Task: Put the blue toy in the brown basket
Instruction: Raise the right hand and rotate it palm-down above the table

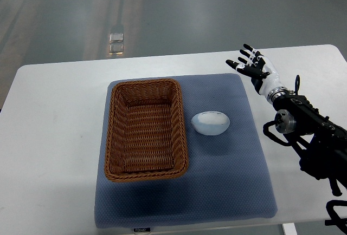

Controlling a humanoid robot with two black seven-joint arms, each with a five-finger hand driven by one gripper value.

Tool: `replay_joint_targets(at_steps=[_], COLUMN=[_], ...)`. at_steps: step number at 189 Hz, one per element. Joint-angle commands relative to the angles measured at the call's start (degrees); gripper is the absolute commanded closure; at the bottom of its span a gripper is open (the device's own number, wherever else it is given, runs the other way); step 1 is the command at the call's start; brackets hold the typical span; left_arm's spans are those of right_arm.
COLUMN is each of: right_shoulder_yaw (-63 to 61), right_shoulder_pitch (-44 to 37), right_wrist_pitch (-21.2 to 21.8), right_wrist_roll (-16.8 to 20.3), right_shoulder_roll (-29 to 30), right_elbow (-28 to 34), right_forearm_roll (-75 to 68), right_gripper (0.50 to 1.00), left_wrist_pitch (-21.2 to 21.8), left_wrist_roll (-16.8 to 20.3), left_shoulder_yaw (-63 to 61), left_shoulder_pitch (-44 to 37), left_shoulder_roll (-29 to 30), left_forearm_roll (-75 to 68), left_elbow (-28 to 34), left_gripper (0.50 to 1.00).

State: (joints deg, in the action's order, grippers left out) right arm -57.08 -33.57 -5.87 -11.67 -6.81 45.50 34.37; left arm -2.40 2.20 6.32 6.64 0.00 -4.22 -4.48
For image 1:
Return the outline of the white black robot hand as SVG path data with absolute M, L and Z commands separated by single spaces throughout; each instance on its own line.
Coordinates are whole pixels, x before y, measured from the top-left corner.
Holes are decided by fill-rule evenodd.
M 226 60 L 226 64 L 236 72 L 250 77 L 255 91 L 269 99 L 270 92 L 282 86 L 279 74 L 269 58 L 258 49 L 247 44 L 244 44 L 243 47 L 244 49 L 240 50 L 238 61 Z

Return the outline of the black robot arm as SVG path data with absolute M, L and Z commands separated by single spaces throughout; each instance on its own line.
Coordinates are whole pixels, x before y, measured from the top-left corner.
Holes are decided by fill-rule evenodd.
M 273 88 L 267 100 L 276 110 L 273 121 L 263 126 L 263 133 L 274 142 L 292 147 L 300 157 L 301 171 L 317 180 L 327 179 L 331 192 L 340 197 L 339 186 L 346 186 L 346 129 L 320 115 L 309 100 L 295 89 Z

